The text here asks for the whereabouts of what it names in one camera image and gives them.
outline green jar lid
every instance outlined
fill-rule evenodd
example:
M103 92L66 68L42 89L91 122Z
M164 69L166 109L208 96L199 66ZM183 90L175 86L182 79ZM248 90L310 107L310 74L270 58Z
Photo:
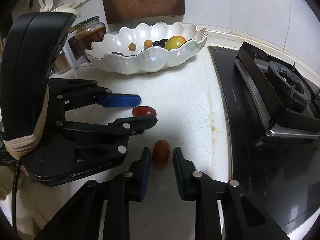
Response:
M77 28L81 27L82 25L85 25L85 24L87 24L87 23L89 23L89 22L92 22L92 21L94 21L94 20L96 20L96 19L99 19L99 17L100 17L100 16L94 16L94 17L91 17L91 18L89 18L89 19L86 19L86 20L84 20L83 22L80 22L80 23L78 23L77 25L75 25L74 28L77 29Z

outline small round fruit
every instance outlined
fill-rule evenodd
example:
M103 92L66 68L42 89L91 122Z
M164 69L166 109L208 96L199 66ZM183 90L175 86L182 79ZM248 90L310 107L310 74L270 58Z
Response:
M157 116L157 112L150 106L137 106L132 109L133 116L153 115Z
M168 39L162 39L162 40L160 41L160 47L161 47L161 48L164 48L164 46L165 46L165 44L166 44L167 41L168 41Z
M153 43L153 46L154 46L154 47L160 46L160 41L155 41L155 42Z
M147 49L152 46L152 40L145 40L143 46Z
M134 43L130 43L129 46L128 46L129 50L131 51L135 51L137 49L137 45L134 44Z
M166 140L159 140L152 150L152 161L157 168L166 166L170 155L170 144Z
M177 49L186 42L186 39L180 35L171 37L165 44L166 50Z

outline black stove top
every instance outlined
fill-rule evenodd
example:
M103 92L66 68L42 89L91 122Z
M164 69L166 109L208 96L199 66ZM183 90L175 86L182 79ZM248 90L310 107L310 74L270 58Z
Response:
M238 51L209 50L228 117L233 179L289 234L320 207L320 139L266 136L252 91L235 65Z

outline red date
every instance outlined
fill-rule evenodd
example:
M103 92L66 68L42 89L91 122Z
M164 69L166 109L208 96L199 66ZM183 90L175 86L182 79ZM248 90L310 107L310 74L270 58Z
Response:
M132 109L133 116L154 115L157 116L157 112L150 106L137 106Z
M164 168L170 155L170 144L166 140L159 140L152 150L152 161L157 168Z

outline fabric strap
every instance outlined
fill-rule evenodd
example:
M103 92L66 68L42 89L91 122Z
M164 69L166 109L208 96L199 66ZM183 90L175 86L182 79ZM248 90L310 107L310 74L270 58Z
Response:
M12 139L10 141L4 141L5 148L15 159L20 160L24 155L36 148L40 142L44 130L45 120L47 118L48 102L49 86L47 85L42 110L39 114L33 134Z

